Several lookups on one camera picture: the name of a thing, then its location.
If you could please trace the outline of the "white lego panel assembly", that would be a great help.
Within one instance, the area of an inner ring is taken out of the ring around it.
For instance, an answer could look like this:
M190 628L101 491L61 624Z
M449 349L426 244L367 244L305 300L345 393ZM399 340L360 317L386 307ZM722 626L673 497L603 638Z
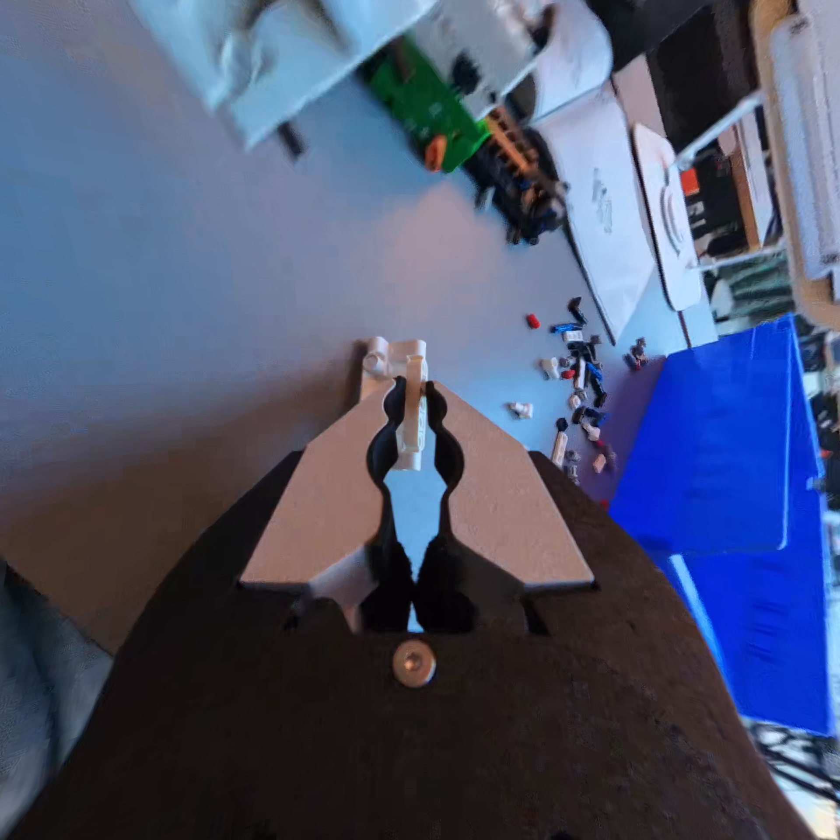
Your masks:
M253 45L246 84L226 105L227 120L241 147L252 151L373 54L335 52L303 40L281 51Z

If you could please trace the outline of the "pile of small lego pieces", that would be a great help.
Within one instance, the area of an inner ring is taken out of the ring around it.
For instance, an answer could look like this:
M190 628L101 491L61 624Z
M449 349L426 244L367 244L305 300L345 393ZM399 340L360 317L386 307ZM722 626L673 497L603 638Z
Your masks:
M562 378L550 382L565 382L571 388L567 413L555 421L550 460L579 487L586 469L598 476L615 471L617 455L604 436L612 404L599 354L602 338L587 331L582 297L571 298L566 311L566 321L549 326L549 333L560 338L564 347L564 355L553 356L561 359Z

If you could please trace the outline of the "blue plastic bin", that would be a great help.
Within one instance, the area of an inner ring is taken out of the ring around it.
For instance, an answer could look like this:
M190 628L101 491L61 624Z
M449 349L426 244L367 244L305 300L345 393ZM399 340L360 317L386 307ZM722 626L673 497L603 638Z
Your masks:
M792 315L670 355L610 514L664 572L745 717L831 737L830 554Z

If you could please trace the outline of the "white lego beam assembly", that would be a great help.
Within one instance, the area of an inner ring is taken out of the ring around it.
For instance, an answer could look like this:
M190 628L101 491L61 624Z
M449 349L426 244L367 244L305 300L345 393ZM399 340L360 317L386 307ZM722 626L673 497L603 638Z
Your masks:
M420 339L389 342L382 336L368 339L360 368L360 402L398 377L406 381L406 390L403 420L395 432L397 459L394 469L419 471L427 432L426 342Z

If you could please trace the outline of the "white rounded panel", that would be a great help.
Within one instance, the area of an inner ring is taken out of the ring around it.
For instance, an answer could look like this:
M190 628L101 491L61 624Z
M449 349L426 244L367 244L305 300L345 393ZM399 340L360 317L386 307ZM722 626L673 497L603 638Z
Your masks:
M700 300L701 279L676 153L640 122L632 138L665 296L672 310L682 312Z

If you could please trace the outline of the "lego instruction booklet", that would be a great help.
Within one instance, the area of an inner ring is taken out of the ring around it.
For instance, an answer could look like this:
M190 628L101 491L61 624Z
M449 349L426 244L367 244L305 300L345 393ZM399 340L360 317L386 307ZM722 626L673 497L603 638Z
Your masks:
M541 119L537 131L565 185L574 248L616 343L656 267L625 111L607 82Z

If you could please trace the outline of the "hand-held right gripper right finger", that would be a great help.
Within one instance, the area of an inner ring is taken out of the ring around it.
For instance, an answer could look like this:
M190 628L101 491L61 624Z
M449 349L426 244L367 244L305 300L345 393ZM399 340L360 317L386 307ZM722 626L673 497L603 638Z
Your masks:
M529 451L446 386L431 382L426 397L445 489L415 582L420 627L547 634L539 603L590 589L590 566Z

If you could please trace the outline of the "partly built lego truck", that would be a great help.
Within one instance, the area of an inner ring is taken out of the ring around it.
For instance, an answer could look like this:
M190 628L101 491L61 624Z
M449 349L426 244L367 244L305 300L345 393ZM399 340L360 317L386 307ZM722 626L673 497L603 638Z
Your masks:
M538 124L612 70L590 2L436 2L362 77L428 171L466 169L508 243L536 245L567 225L569 191Z

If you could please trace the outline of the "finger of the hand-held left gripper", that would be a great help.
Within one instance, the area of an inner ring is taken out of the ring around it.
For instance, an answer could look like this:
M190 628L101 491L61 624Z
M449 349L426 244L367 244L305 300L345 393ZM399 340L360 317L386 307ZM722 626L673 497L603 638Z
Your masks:
M234 101L259 65L252 1L132 1L133 11L205 109Z
M256 55L280 66L352 64L414 26L428 1L269 2L256 18Z

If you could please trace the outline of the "grey cloth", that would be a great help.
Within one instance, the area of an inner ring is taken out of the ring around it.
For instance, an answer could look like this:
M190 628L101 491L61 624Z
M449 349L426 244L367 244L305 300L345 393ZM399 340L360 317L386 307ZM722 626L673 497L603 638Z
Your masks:
M1 562L1 838L63 769L113 657Z

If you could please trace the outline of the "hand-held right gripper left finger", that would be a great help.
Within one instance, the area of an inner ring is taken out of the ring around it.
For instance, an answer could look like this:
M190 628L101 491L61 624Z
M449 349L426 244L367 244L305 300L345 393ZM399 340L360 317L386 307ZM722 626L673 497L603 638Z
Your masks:
M384 478L396 465L406 380L371 394L302 451L239 576L244 588L331 600L354 632L407 629L411 564Z

